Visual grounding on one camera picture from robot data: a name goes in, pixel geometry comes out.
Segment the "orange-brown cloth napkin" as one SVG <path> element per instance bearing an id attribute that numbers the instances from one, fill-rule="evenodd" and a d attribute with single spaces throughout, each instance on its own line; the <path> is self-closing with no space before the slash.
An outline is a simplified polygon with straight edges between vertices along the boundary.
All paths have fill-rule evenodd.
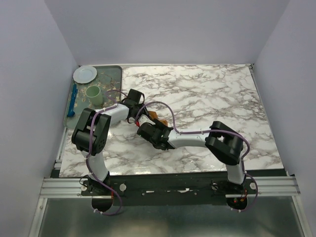
<path id="1" fill-rule="evenodd" d="M 168 126 L 168 122 L 165 119 L 159 119 L 156 112 L 148 111 L 148 113 L 151 119 L 156 119 L 160 121 L 162 124 L 164 124 L 165 126 Z"/>

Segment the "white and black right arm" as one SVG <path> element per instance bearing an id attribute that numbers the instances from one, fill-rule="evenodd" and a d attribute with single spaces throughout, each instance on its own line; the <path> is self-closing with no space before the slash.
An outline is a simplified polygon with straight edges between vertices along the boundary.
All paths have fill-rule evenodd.
<path id="1" fill-rule="evenodd" d="M 221 122 L 214 122 L 208 129 L 182 130 L 164 125 L 150 125 L 149 142 L 161 150 L 180 147 L 207 148 L 223 164 L 228 174 L 227 187 L 234 194 L 245 188 L 245 173 L 241 152 L 246 139 Z"/>

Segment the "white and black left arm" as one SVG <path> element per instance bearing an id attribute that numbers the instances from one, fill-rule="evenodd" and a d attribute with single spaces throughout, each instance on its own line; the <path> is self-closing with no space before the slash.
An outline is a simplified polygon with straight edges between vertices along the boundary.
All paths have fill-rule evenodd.
<path id="1" fill-rule="evenodd" d="M 106 194 L 110 187 L 107 181 L 109 171 L 103 158 L 110 127 L 122 120 L 136 118 L 143 105 L 120 102 L 100 110 L 85 108 L 82 111 L 72 134 L 72 143 L 85 158 L 88 177 L 94 180 L 92 188 L 97 194 Z"/>

